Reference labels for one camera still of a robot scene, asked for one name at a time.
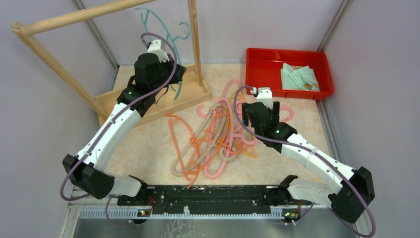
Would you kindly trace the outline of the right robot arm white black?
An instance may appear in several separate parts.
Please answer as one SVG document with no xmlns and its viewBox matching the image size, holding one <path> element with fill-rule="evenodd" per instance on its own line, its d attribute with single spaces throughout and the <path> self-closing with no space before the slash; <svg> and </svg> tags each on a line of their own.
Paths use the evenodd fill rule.
<svg viewBox="0 0 420 238">
<path fill-rule="evenodd" d="M 324 205 L 345 222 L 354 224 L 375 198 L 371 172 L 354 169 L 318 150 L 295 128 L 279 120 L 279 102 L 270 109 L 261 102 L 242 105 L 243 123 L 250 125 L 258 140 L 278 153 L 299 162 L 322 179 L 305 180 L 289 175 L 283 180 L 279 199 L 284 204 L 306 200 Z"/>
</svg>

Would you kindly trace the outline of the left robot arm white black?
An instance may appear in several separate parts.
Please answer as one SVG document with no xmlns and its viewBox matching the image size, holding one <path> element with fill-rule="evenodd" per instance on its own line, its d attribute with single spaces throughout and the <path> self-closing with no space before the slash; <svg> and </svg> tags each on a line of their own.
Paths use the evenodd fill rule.
<svg viewBox="0 0 420 238">
<path fill-rule="evenodd" d="M 107 174 L 105 169 L 128 131 L 155 104 L 161 89 L 181 82 L 187 68 L 171 55 L 159 60 L 156 54 L 145 53 L 138 57 L 134 70 L 105 123 L 76 155 L 66 155 L 62 164 L 67 173 L 65 181 L 70 181 L 87 195 L 96 199 L 110 195 L 129 196 L 136 205 L 143 205 L 149 193 L 142 188 L 142 180 Z"/>
</svg>

